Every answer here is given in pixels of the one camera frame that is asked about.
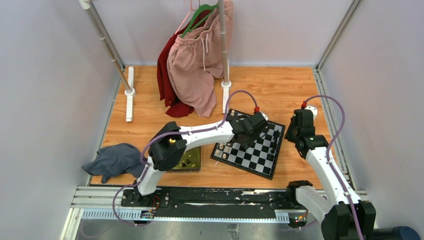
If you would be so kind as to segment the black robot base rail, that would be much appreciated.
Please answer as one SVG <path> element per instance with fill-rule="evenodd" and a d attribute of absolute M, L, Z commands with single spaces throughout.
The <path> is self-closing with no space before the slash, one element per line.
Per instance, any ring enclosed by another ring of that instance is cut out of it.
<path fill-rule="evenodd" d="M 275 223 L 303 227 L 308 217 L 331 228 L 373 228 L 376 211 L 354 192 L 331 197 L 306 181 L 287 189 L 160 187 L 146 196 L 135 188 L 78 187 L 72 207 L 82 208 L 83 220 L 116 220 L 141 227 L 154 222 Z"/>

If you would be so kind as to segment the black and white chessboard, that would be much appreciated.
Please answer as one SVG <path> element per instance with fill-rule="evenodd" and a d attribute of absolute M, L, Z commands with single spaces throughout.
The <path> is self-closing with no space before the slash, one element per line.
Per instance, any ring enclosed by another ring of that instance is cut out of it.
<path fill-rule="evenodd" d="M 260 138 L 257 139 L 251 147 L 243 148 L 238 143 L 230 143 L 232 146 L 228 148 L 228 142 L 224 144 L 224 149 L 220 150 L 220 143 L 216 143 L 210 158 L 262 178 L 272 180 L 278 162 L 285 129 L 286 126 L 283 124 L 269 121 L 267 129 L 260 134 Z M 274 131 L 279 131 L 280 135 L 275 153 L 272 154 L 271 142 L 273 138 L 275 138 L 273 136 Z M 215 156 L 216 150 L 221 151 L 221 156 Z M 227 154 L 227 159 L 222 158 L 223 153 Z"/>

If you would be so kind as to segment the black chess piece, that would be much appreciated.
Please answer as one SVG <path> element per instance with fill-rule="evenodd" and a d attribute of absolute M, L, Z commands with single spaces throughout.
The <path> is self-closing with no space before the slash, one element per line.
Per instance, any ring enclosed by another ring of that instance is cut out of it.
<path fill-rule="evenodd" d="M 274 146 L 276 146 L 278 144 L 278 141 L 279 141 L 278 138 L 273 138 L 270 145 L 274 147 Z"/>
<path fill-rule="evenodd" d="M 271 147 L 270 147 L 270 152 L 271 152 L 272 154 L 274 154 L 274 153 L 275 153 L 275 151 L 276 151 L 276 146 L 275 146 L 275 145 L 271 146 Z"/>
<path fill-rule="evenodd" d="M 278 130 L 275 130 L 273 133 L 273 136 L 278 139 L 280 137 L 280 132 Z"/>

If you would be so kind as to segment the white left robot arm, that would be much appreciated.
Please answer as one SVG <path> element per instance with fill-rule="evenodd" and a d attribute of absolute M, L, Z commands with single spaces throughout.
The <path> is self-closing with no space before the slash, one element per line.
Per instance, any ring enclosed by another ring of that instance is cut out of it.
<path fill-rule="evenodd" d="M 268 124 L 268 116 L 260 111 L 244 118 L 227 115 L 221 121 L 197 126 L 168 122 L 141 151 L 144 169 L 133 185 L 135 202 L 149 206 L 163 174 L 176 167 L 188 150 L 215 143 L 238 143 L 248 148 Z"/>

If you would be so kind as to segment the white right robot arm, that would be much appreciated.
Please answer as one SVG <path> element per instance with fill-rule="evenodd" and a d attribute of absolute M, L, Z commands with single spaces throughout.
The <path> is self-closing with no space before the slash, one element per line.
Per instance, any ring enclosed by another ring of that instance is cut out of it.
<path fill-rule="evenodd" d="M 294 110 L 285 139 L 294 143 L 299 155 L 312 166 L 325 196 L 310 181 L 295 180 L 286 187 L 286 204 L 292 209 L 305 207 L 320 223 L 325 240 L 371 240 L 376 209 L 352 189 L 326 138 L 316 134 L 317 113 L 314 107 Z"/>

